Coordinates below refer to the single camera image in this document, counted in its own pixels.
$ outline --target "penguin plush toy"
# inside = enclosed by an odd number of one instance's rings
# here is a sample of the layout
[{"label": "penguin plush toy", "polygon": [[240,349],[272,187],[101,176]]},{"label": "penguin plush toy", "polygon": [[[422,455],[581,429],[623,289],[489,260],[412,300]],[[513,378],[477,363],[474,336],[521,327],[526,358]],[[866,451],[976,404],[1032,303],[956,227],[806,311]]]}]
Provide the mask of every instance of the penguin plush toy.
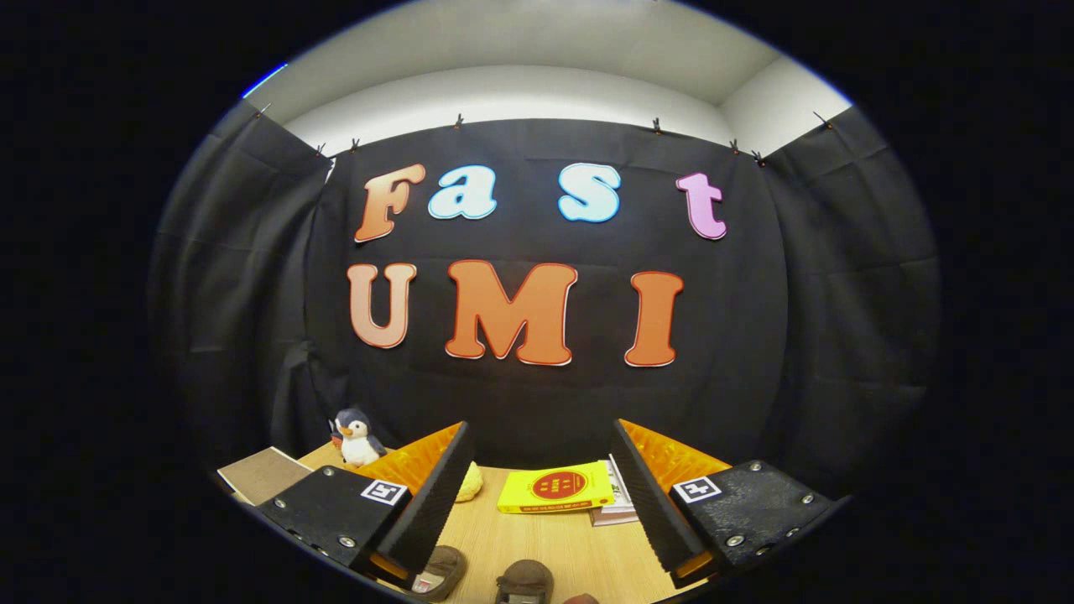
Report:
[{"label": "penguin plush toy", "polygon": [[344,463],[361,468],[388,455],[380,441],[369,434],[369,419],[357,408],[343,409],[329,423],[332,440],[339,442]]}]

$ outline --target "wooden table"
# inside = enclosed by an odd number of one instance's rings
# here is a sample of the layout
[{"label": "wooden table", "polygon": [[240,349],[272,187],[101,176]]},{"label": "wooden table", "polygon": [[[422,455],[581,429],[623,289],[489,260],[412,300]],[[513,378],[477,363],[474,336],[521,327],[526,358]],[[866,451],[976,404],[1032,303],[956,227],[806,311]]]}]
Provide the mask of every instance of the wooden table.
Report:
[{"label": "wooden table", "polygon": [[[299,461],[315,470],[343,468],[332,443]],[[552,571],[555,585],[550,604],[580,593],[590,593],[601,604],[649,603],[687,591],[671,585],[640,522],[593,527],[586,510],[500,513],[496,500],[509,472],[481,466],[484,486],[480,492],[451,508],[438,544],[462,551],[468,567],[445,602],[492,604],[496,577],[516,560],[527,558]]]}]

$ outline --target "cutout letter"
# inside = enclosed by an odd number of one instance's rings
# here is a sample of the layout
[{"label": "cutout letter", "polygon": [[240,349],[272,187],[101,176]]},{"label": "cutout letter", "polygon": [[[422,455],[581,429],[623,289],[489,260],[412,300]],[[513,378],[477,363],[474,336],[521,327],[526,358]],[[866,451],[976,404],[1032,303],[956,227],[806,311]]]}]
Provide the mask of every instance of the cutout letter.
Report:
[{"label": "cutout letter", "polygon": [[568,220],[604,222],[619,212],[615,189],[622,181],[611,166],[571,163],[560,172],[560,213]]},{"label": "cutout letter", "polygon": [[638,331],[634,347],[623,359],[632,366],[664,366],[674,360],[671,341],[671,314],[674,297],[682,291],[682,278],[670,273],[649,271],[630,277],[638,290]]},{"label": "cutout letter", "polygon": [[683,176],[674,182],[679,190],[686,191],[686,212],[694,231],[705,239],[721,239],[727,234],[727,226],[716,220],[712,214],[712,201],[723,202],[723,195],[716,187],[709,186],[709,177],[700,172]]},{"label": "cutout letter", "polygon": [[369,346],[393,348],[406,337],[408,319],[407,299],[410,292],[410,279],[418,274],[413,264],[389,264],[384,276],[391,284],[390,314],[388,325],[380,327],[373,322],[373,279],[377,276],[377,268],[373,264],[354,264],[347,269],[350,279],[350,325],[354,333]]},{"label": "cutout letter", "polygon": [[495,269],[484,260],[460,260],[448,268],[455,281],[455,335],[444,347],[461,359],[480,359],[484,345],[477,341],[478,321],[497,359],[511,351],[522,328],[526,341],[519,360],[536,365],[565,365],[570,350],[564,344],[567,291],[578,281],[578,271],[566,264],[537,264],[522,283],[514,300],[504,291]]},{"label": "cutout letter", "polygon": [[[466,178],[465,183],[456,184],[463,178]],[[496,208],[496,200],[492,199],[495,183],[496,173],[484,166],[455,168],[440,176],[440,186],[447,188],[436,191],[429,200],[429,213],[441,220],[460,214],[470,220],[484,218]]]},{"label": "cutout letter", "polygon": [[354,233],[354,243],[362,243],[382,238],[392,232],[395,222],[388,219],[388,208],[392,214],[398,214],[406,207],[410,185],[425,179],[425,167],[420,163],[389,172],[365,183],[365,215],[362,226]]}]

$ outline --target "yellow sponge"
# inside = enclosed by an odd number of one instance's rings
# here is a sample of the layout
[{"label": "yellow sponge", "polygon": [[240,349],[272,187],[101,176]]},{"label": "yellow sponge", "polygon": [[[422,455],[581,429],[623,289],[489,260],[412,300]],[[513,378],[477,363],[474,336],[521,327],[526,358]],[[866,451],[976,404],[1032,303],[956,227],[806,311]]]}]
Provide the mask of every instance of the yellow sponge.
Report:
[{"label": "yellow sponge", "polygon": [[469,469],[466,470],[466,476],[463,477],[463,485],[459,487],[459,494],[455,495],[455,503],[474,499],[474,495],[481,490],[482,485],[484,485],[484,479],[481,478],[481,471],[478,470],[477,464],[471,461]]}]

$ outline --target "binder clip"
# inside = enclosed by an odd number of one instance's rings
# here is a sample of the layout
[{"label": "binder clip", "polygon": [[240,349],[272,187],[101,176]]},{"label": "binder clip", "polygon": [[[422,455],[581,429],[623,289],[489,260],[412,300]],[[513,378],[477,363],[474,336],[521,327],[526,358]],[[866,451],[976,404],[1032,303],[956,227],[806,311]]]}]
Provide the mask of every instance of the binder clip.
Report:
[{"label": "binder clip", "polygon": [[815,111],[813,112],[813,115],[815,115],[815,116],[817,117],[817,119],[819,119],[821,121],[823,121],[823,123],[824,123],[824,126],[825,126],[825,127],[826,127],[826,128],[827,128],[828,130],[831,130],[831,123],[830,123],[830,121],[828,121],[827,119],[825,119],[825,118],[821,117],[821,114],[819,114],[819,113],[817,113],[817,112],[815,112]]}]

